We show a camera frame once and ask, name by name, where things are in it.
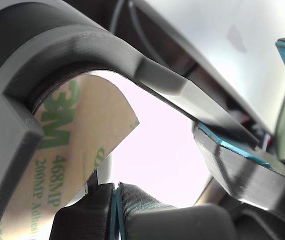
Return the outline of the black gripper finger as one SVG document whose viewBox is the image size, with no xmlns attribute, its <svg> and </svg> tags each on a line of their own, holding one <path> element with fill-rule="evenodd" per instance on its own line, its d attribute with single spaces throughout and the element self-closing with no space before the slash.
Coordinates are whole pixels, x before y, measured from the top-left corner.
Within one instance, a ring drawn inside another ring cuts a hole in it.
<svg viewBox="0 0 285 240">
<path fill-rule="evenodd" d="M 153 210 L 176 209 L 175 206 L 163 203 L 151 196 L 137 185 L 120 182 L 116 190 L 117 216 L 119 234 L 122 240 L 127 237 L 127 223 L 136 213 Z"/>
</svg>

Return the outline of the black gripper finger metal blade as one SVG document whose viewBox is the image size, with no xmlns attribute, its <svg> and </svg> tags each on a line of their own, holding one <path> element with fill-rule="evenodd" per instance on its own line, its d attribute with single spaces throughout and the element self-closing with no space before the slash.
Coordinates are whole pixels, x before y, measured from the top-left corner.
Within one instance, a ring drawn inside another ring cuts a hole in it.
<svg viewBox="0 0 285 240">
<path fill-rule="evenodd" d="M 98 184 L 95 170 L 87 183 L 88 193 L 76 203 L 61 208 L 54 217 L 51 240 L 108 240 L 114 184 Z"/>
</svg>

